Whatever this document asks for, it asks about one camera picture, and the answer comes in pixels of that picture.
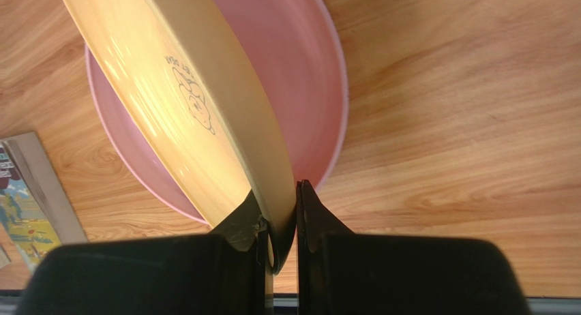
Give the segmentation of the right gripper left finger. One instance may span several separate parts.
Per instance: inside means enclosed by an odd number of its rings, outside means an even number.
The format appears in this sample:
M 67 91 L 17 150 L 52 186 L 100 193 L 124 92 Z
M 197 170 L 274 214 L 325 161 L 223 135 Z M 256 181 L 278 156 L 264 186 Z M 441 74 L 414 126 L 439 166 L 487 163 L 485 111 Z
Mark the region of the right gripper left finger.
M 209 233 L 218 235 L 237 251 L 249 251 L 261 232 L 268 233 L 258 201 L 250 191 L 244 201 Z

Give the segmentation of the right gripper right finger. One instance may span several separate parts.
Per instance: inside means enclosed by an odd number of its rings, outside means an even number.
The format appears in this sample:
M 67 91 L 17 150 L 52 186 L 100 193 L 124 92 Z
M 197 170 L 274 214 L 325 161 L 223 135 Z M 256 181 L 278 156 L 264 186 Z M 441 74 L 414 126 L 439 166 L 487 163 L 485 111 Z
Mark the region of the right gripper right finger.
M 315 253 L 324 234 L 353 234 L 318 197 L 308 180 L 297 183 L 297 239 L 298 249 Z

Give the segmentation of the yellow beige plate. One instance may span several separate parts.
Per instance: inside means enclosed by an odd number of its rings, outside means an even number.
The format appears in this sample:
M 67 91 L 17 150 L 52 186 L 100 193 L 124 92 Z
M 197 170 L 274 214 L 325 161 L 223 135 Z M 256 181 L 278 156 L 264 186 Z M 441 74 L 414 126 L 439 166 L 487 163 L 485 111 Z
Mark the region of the yellow beige plate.
M 258 74 L 214 0 L 63 0 L 165 169 L 217 226 L 248 194 L 278 273 L 293 243 L 295 180 Z

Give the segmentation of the pink plate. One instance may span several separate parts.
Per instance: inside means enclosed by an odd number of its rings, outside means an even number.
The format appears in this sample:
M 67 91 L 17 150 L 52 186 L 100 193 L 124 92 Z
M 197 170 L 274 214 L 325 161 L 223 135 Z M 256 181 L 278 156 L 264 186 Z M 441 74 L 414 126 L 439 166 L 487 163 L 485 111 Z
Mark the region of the pink plate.
M 323 0 L 214 0 L 269 98 L 296 181 L 319 189 L 335 166 L 348 123 L 348 78 L 338 32 Z M 109 140 L 156 198 L 202 222 L 123 107 L 90 50 L 87 78 Z

